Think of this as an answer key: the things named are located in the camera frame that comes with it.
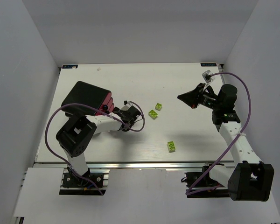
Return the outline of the pink drawer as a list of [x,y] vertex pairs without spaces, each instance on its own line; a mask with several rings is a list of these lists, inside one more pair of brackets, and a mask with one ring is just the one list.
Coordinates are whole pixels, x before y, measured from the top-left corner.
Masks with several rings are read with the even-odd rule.
[[106,97],[98,109],[100,112],[97,112],[96,115],[102,115],[102,112],[110,113],[113,111],[113,109],[114,109],[113,98]]
[[108,92],[105,99],[103,100],[100,109],[102,111],[111,111],[111,107],[113,104],[112,93]]

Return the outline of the lime rectangular lego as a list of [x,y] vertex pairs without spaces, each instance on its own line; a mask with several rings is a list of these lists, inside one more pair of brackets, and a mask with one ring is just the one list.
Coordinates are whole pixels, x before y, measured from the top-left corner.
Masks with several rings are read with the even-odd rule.
[[156,119],[158,117],[158,113],[154,110],[150,110],[148,112],[148,115],[152,118],[152,119]]

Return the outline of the pink top drawer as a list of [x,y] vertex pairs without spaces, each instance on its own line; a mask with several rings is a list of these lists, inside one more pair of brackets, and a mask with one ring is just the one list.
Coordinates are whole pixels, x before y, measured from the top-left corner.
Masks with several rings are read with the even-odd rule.
[[102,111],[111,111],[111,107],[113,104],[112,93],[108,92],[105,99],[103,100],[100,109]]

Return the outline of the black drawer cabinet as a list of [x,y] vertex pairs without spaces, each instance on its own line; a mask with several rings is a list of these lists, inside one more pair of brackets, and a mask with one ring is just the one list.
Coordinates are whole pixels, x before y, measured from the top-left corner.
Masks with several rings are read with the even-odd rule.
[[[110,90],[78,81],[62,102],[62,106],[72,103],[78,103],[91,106],[98,110],[108,92],[110,92]],[[97,113],[97,111],[93,111],[91,109],[77,105],[66,107],[62,109],[62,111],[65,112],[65,116],[67,117],[71,117],[72,114],[76,112],[81,112],[84,115],[91,116],[96,116]]]

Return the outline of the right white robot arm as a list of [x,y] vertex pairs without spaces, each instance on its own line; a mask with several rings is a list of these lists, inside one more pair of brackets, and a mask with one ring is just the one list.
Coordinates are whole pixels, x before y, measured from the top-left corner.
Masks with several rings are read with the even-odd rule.
[[200,83],[194,90],[177,97],[192,109],[203,105],[212,110],[212,122],[227,144],[223,155],[230,152],[235,164],[234,169],[226,168],[220,164],[220,156],[214,163],[204,166],[202,174],[188,185],[187,196],[225,187],[233,201],[266,202],[269,199],[274,169],[255,154],[244,135],[234,110],[237,92],[235,86],[224,84],[215,94],[211,86]]

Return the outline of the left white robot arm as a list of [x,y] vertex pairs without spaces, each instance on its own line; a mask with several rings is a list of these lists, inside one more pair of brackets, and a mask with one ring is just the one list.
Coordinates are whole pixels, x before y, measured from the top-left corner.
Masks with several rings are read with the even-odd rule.
[[131,103],[121,109],[115,107],[113,112],[106,115],[84,115],[74,113],[56,134],[56,140],[68,158],[68,171],[78,182],[85,186],[90,178],[84,151],[92,137],[109,131],[127,132],[132,129],[138,117],[144,118],[143,113]]

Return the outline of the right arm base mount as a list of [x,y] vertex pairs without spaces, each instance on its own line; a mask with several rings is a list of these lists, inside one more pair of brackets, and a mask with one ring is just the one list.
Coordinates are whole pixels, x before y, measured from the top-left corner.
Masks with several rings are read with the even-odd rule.
[[[181,183],[186,184],[186,191],[210,166],[210,163],[206,163],[199,172],[191,171],[184,173]],[[217,181],[210,179],[209,174],[207,174],[190,191],[191,193],[194,191],[199,192],[187,195],[187,198],[229,198],[229,192],[227,188],[219,186],[220,184]]]

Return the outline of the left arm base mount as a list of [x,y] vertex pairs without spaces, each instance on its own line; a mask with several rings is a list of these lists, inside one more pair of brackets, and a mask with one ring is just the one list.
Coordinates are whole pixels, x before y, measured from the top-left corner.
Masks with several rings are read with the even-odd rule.
[[64,169],[59,195],[103,196],[108,185],[107,172],[88,170],[83,178],[77,176],[70,166]]

